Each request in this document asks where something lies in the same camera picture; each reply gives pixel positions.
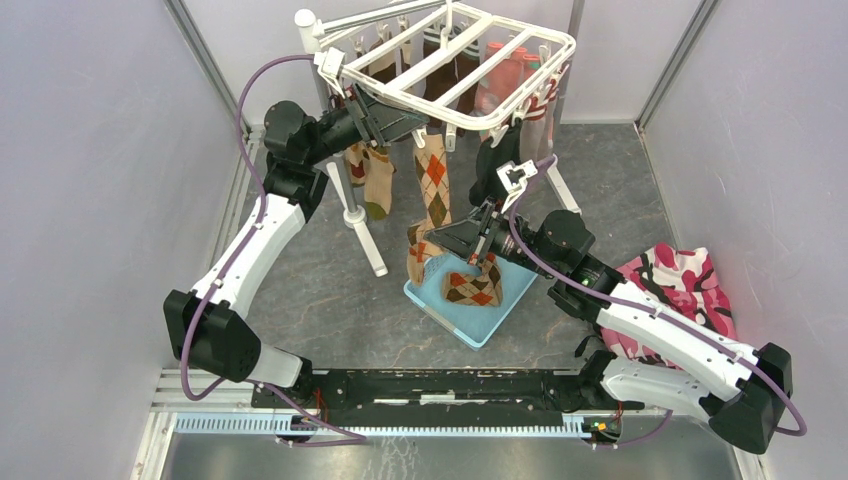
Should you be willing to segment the argyle beige sock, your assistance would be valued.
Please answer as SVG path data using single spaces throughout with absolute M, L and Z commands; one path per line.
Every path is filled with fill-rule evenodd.
M 426 134 L 423 140 L 423 147 L 414 147 L 413 158 L 425 218 L 407 229 L 407 272 L 415 286 L 420 286 L 425 278 L 425 262 L 444 253 L 441 247 L 425 240 L 424 234 L 452 221 L 450 180 L 443 135 Z
M 479 274 L 448 272 L 442 282 L 443 298 L 453 304 L 498 307 L 503 301 L 502 271 L 489 254 Z

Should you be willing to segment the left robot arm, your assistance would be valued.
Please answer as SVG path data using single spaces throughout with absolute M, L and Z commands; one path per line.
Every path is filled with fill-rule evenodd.
M 276 386 L 290 407 L 314 394 L 311 363 L 263 343 L 246 322 L 255 294 L 286 244 L 311 219 L 329 177 L 322 162 L 359 142 L 385 145 L 422 127 L 425 114 L 384 103 L 359 87 L 314 118 L 295 102 L 266 112 L 267 175 L 249 219 L 222 258 L 189 291 L 171 291 L 163 310 L 173 354 L 231 382 Z

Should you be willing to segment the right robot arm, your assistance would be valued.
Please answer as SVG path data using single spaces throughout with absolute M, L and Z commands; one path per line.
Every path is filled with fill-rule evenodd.
M 579 214 L 549 213 L 533 229 L 516 213 L 485 201 L 465 219 L 428 231 L 425 240 L 472 265 L 494 255 L 555 279 L 549 295 L 568 315 L 624 334 L 658 353 L 660 365 L 625 354 L 593 359 L 577 382 L 580 400 L 602 408 L 639 402 L 707 424 L 719 438 L 753 454 L 774 435 L 808 427 L 792 401 L 792 358 L 768 343 L 755 348 L 699 325 L 651 299 L 591 255 L 595 237 Z

